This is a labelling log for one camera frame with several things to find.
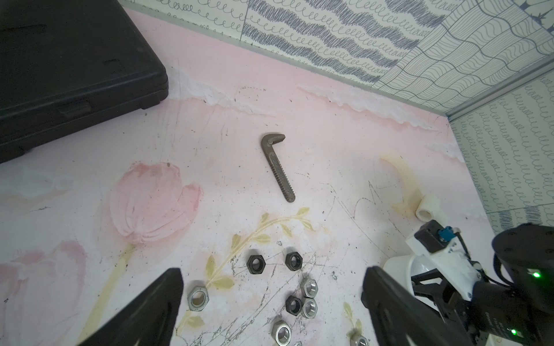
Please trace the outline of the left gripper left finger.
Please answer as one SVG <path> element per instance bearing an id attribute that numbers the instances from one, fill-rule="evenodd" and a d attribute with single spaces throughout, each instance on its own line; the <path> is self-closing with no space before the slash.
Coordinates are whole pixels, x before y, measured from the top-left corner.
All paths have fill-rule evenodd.
<path id="1" fill-rule="evenodd" d="M 82 345 L 169 345 L 183 297 L 183 276 L 170 268 Z"/>

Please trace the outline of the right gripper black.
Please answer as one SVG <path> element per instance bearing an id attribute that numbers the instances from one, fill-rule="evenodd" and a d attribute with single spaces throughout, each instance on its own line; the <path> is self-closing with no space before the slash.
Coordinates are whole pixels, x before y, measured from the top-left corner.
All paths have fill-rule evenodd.
<path id="1" fill-rule="evenodd" d="M 553 315 L 535 308 L 513 288 L 478 281 L 466 301 L 437 270 L 411 277 L 417 298 L 427 298 L 437 316 L 428 330 L 455 337 L 456 345 L 484 345 L 497 336 L 521 345 L 552 345 Z"/>

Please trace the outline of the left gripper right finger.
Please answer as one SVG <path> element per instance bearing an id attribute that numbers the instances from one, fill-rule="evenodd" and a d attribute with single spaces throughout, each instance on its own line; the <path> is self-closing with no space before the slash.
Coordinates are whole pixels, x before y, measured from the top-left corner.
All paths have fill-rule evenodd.
<path id="1" fill-rule="evenodd" d="M 472 344 L 378 266 L 366 269 L 363 294 L 379 345 Z"/>

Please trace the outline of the white pipe elbow fitting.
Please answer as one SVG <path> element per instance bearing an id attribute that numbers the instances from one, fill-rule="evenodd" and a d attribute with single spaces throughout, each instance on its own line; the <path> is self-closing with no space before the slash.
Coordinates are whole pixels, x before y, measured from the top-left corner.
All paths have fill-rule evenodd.
<path id="1" fill-rule="evenodd" d="M 443 226 L 448 222 L 448 217 L 441 208 L 440 199 L 435 194 L 426 194 L 422 198 L 416 209 L 416 217 L 424 223 L 435 220 Z"/>

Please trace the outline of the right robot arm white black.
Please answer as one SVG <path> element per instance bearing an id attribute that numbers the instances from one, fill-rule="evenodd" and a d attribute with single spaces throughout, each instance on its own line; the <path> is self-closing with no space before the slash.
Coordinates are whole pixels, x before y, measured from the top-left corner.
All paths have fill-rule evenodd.
<path id="1" fill-rule="evenodd" d="M 491 336 L 521 345 L 553 344 L 553 228 L 523 223 L 496 235 L 496 279 L 471 258 L 451 226 L 432 220 L 408 245 L 431 265 L 408 280 L 408 291 L 430 300 L 471 345 L 487 345 Z"/>

